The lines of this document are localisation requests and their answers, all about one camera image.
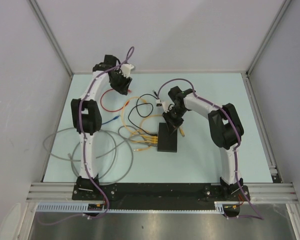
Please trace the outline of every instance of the light blue tabletop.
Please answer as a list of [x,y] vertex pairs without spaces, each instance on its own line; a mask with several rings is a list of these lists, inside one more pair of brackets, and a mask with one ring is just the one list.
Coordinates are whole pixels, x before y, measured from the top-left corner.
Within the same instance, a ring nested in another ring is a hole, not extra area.
[[[64,106],[58,130],[73,126],[71,115],[71,100],[79,98],[85,91],[92,75],[76,74],[73,76],[67,100]],[[133,74],[132,83],[129,87],[132,93],[120,95],[115,91],[108,92],[102,102],[108,109],[118,109],[124,102],[133,96],[140,96],[145,93],[152,94],[158,91],[159,87],[168,80],[175,78],[185,78],[190,80],[198,95],[219,105],[227,103],[234,104],[241,123],[244,128],[242,144],[238,151],[239,169],[245,183],[272,183],[268,163],[262,147],[262,143],[257,130],[256,122],[248,100],[245,86],[239,73],[184,73],[184,74]],[[162,100],[170,101],[168,91],[170,88],[179,86],[181,90],[190,88],[189,84],[183,81],[175,81],[165,86],[161,93]],[[145,97],[148,102],[155,106],[155,100]],[[136,99],[126,107],[124,119],[128,124],[128,113],[135,105]],[[117,116],[118,112],[106,112],[99,105],[102,122],[106,122]],[[150,106],[141,106],[141,114],[147,114]],[[154,107],[152,114],[161,114],[161,107]],[[131,114],[131,119],[137,125],[142,120],[136,112]],[[149,131],[157,132],[159,122],[164,122],[162,117],[153,117],[144,122],[143,127]],[[101,129],[117,132],[122,126],[120,118],[105,124]],[[155,147],[149,150],[134,152],[133,166],[129,174],[121,183],[218,183],[221,176],[220,151],[210,137],[208,121],[197,114],[189,111],[184,115],[182,128],[185,137],[178,132],[177,153],[157,152]],[[125,136],[129,136],[128,131],[122,130]],[[116,142],[122,139],[113,135]],[[52,152],[60,157],[67,158],[68,153],[72,153],[74,147],[79,142],[79,134],[75,129],[64,131],[55,138]],[[133,149],[144,147],[133,143]],[[113,141],[104,132],[98,132],[96,136],[96,155],[101,155],[114,147]],[[114,152],[96,159],[103,161],[105,172],[114,156]],[[75,159],[80,159],[80,148],[74,155]],[[101,182],[112,182],[120,178],[128,169],[131,161],[131,152],[126,143],[117,149],[117,157],[111,171]],[[70,162],[59,160],[53,156],[49,158],[48,166],[44,176],[44,182],[75,182],[77,177],[72,172]]]

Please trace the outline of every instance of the blue cable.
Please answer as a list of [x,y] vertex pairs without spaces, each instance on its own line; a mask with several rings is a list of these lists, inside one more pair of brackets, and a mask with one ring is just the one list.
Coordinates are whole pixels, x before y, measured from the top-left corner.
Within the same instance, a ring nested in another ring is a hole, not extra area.
[[118,119],[120,117],[120,115],[118,115],[118,116],[115,116],[114,118],[112,118],[111,120],[109,120],[109,121],[106,121],[106,122],[103,122],[102,123],[102,125],[104,125],[104,124],[108,124],[108,123],[110,123],[110,122],[112,122],[113,120],[116,120],[116,119]]

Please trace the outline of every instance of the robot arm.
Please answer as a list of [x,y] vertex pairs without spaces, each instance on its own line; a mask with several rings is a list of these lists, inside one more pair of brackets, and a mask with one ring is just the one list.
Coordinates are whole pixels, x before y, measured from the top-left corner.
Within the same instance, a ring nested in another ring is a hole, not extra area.
[[[84,154],[89,175],[92,178],[95,178],[98,176],[100,170],[100,166],[98,165],[100,161],[95,161],[96,156],[94,151],[94,139],[97,135],[97,131],[101,129],[102,125],[102,117],[97,104],[101,96],[102,89],[110,82],[110,85],[113,89],[115,89],[122,95],[127,95],[128,87],[132,81],[130,72],[134,68],[134,66],[127,63],[121,65],[120,68],[102,74],[94,82],[97,76],[99,76],[102,72],[115,67],[116,64],[117,58],[115,56],[105,55],[104,61],[94,66],[92,70],[92,80],[85,92],[79,99],[73,99],[71,101],[73,126],[76,128],[77,132],[80,135],[81,169],[79,175],[83,179],[89,179],[85,168]],[[84,134],[81,132],[79,126],[79,104],[81,99],[83,99],[86,95],[87,98],[85,99],[85,101],[83,101],[81,109],[83,131],[86,133],[86,147],[84,149]]]
[[[182,116],[186,111],[195,111],[206,118],[209,121],[211,138],[220,150],[222,163],[221,184],[231,189],[230,192],[234,192],[233,189],[237,190],[234,147],[238,143],[238,139],[230,124],[224,124],[223,119],[225,120],[226,117],[216,107],[196,98],[192,89],[181,91],[176,86],[171,88],[168,95],[174,102],[174,107],[166,110],[162,116],[167,123],[169,132],[172,133],[181,126],[184,121]],[[231,103],[228,103],[222,106],[222,108],[231,117],[241,137],[244,134],[244,129],[235,107]],[[239,170],[238,178],[242,181]]]

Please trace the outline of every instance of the white wall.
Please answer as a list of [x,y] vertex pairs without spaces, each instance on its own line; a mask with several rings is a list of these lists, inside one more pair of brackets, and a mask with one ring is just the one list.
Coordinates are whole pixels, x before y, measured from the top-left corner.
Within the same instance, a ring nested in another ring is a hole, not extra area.
[[135,46],[137,71],[245,71],[283,0],[38,0],[75,73]]
[[0,0],[0,224],[40,180],[70,77],[25,0]]
[[300,201],[300,0],[292,1],[251,81],[279,170]]

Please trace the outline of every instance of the shiny floor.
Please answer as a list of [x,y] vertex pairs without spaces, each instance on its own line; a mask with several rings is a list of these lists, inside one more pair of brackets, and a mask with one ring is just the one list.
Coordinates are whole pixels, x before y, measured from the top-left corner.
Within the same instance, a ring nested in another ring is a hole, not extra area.
[[[258,205],[265,220],[226,220],[219,214],[110,213],[101,219],[81,216],[44,226],[73,213],[36,213],[30,240],[294,240],[286,205]],[[253,214],[244,205],[241,214]]]

